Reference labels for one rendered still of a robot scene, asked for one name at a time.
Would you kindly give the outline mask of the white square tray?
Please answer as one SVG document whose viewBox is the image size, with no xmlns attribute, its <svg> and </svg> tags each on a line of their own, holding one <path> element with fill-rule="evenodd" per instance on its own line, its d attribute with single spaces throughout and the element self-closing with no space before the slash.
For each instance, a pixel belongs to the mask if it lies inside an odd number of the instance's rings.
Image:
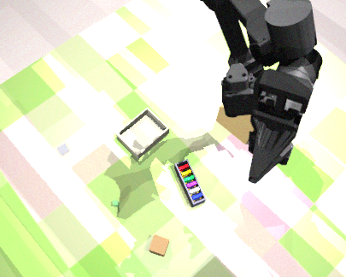
<svg viewBox="0 0 346 277">
<path fill-rule="evenodd" d="M 168 133 L 169 127 L 147 107 L 115 134 L 139 159 Z"/>
</svg>

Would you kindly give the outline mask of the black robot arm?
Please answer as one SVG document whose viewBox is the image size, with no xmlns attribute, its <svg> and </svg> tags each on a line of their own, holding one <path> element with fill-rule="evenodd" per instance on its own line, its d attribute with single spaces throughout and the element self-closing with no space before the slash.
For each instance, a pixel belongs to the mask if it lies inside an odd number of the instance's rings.
<svg viewBox="0 0 346 277">
<path fill-rule="evenodd" d="M 279 62 L 276 70 L 288 68 L 306 74 L 313 84 L 323 63 L 317 45 L 310 0 L 199 0 L 213 11 L 230 55 L 222 85 L 226 116 L 250 115 L 258 110 L 266 92 L 253 97 L 254 83 L 264 66 Z M 249 47 L 240 21 L 246 28 Z"/>
</svg>

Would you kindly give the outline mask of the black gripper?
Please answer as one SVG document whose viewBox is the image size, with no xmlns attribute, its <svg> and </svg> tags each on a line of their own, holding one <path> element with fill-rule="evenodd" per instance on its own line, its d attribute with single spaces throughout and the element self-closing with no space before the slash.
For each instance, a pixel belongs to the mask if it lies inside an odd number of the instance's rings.
<svg viewBox="0 0 346 277">
<path fill-rule="evenodd" d="M 314 84 L 304 73 L 288 68 L 261 71 L 254 83 L 253 97 L 259 100 L 252 109 L 248 152 L 252 154 L 248 182 L 256 185 L 278 164 L 286 166 L 308 108 Z"/>
</svg>

